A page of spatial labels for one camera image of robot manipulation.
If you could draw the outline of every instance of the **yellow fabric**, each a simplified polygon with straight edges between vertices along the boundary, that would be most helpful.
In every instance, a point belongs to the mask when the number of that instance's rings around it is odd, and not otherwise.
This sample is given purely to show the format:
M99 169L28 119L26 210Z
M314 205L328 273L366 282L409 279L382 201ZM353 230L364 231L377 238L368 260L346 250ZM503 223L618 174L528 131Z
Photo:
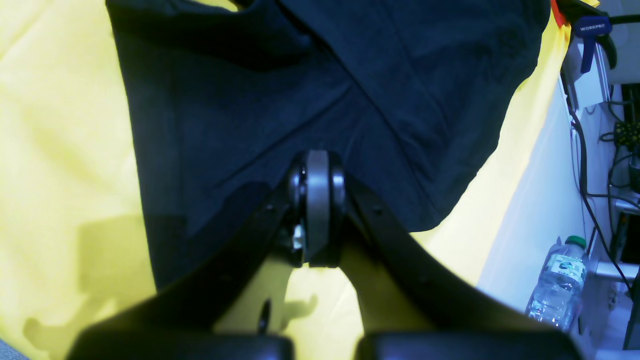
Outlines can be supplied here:
M468 282L527 166L568 34L550 21L539 66L511 101L508 136L451 216L415 234ZM83 327L154 293L104 0L0 0L0 161L0 338L33 360L61 359ZM296 270L287 300L299 359L351 357L362 324L340 270Z

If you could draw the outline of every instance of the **workpro clamp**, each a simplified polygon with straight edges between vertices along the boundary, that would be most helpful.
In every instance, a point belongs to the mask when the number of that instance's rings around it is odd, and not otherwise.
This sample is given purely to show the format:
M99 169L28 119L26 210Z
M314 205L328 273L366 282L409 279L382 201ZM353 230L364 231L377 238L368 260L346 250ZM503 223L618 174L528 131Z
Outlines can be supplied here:
M582 51L582 64L580 72L585 74L591 70L596 44L600 44L604 50L609 67L615 69L618 64L618 52L611 40L611 31L614 25L640 22L640 14L609 16L583 2L582 0L554 0L558 10L572 25L572 36L581 38L584 42Z
M303 263L340 266L355 287L365 329L357 359L580 359L568 336L432 258L326 151L297 156L217 254L89 327L68 358L293 359L292 341L277 333L289 275Z

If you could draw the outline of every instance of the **black fabric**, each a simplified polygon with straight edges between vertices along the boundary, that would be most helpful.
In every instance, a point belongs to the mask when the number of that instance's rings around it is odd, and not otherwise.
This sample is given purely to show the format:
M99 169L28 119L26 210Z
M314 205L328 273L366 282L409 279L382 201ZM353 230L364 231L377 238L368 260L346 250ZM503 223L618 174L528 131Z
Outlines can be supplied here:
M302 150L338 152L408 230L438 225L495 150L550 8L246 3L107 0L159 288L217 251Z

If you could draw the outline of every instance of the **blue clamp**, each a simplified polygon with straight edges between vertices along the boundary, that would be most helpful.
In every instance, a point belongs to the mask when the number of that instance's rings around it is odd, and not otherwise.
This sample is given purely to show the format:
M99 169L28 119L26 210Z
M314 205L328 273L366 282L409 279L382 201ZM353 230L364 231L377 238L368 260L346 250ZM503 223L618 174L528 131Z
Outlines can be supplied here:
M597 38L608 35L613 27L608 16L584 16L572 24L572 28L575 36L584 42L580 72L585 74L591 70Z

